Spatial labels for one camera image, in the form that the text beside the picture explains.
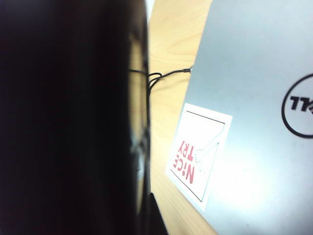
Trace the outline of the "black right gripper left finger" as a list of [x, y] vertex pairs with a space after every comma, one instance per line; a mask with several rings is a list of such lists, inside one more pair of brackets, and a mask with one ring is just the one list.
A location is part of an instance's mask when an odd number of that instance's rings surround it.
[[0, 3], [0, 232], [147, 232], [142, 0]]

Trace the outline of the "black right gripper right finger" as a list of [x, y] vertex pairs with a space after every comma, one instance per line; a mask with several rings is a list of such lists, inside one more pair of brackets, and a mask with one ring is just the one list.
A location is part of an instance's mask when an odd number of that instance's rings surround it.
[[153, 193], [149, 195], [149, 235], [168, 235], [164, 220]]

